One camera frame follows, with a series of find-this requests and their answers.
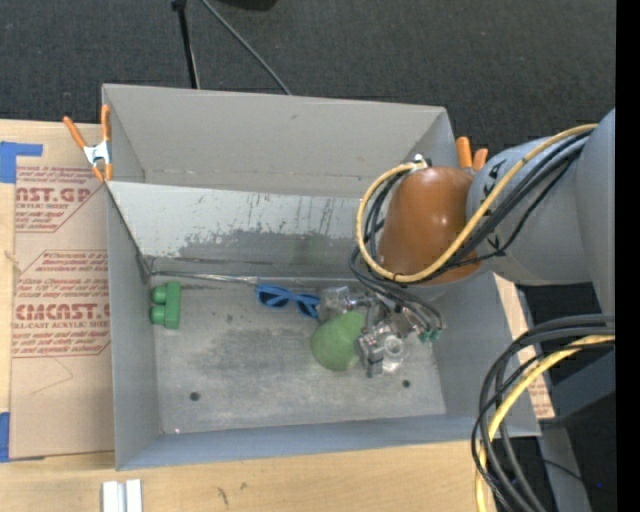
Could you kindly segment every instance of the clamp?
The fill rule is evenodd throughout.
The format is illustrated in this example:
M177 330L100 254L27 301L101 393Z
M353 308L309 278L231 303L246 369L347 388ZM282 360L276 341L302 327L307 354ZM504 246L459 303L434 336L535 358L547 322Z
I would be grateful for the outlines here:
M111 163L111 109L109 105L102 105L102 110L100 112L100 124L102 125L102 142L95 146L88 146L84 140L84 137L80 134L80 131L73 123L70 117L64 116L62 118L62 122L71 132L71 136L73 140L76 142L78 147L84 151L87 160L92 166L93 174L96 175L96 178L100 180L100 182L104 182L104 180L111 180L113 177L113 164ZM98 168L97 162L98 160L104 160L104 175L100 172Z

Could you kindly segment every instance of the white plastic piece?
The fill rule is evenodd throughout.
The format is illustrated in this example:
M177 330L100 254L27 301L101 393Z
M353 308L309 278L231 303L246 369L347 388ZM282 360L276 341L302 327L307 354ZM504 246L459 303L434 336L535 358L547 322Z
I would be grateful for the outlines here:
M104 482L101 505L102 512L142 512L142 481Z

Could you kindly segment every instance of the green ball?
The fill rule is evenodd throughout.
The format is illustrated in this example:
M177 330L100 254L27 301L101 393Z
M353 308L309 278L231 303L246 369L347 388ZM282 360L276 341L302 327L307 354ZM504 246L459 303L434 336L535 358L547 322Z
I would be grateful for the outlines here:
M353 342L363 327L364 316L357 311L327 320L311 336L313 357L328 370L348 370L358 359Z

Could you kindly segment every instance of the blue tape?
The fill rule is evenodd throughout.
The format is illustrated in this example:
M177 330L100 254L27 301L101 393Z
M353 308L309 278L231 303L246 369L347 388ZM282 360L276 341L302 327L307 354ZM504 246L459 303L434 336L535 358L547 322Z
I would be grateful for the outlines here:
M42 156L42 144L0 142L0 183L16 182L16 160L19 156Z
M9 413L0 413L0 462L9 462Z

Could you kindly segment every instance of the cardboard box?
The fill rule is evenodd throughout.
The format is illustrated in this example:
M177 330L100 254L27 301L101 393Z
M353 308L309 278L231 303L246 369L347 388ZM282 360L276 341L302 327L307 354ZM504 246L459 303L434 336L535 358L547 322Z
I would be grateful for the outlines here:
M99 141L99 126L78 127ZM11 359L9 456L113 449L104 187L62 123L2 120L0 140L15 169L3 184L14 200L3 212L14 237L2 269L11 344L0 340ZM41 156L12 158L15 145Z

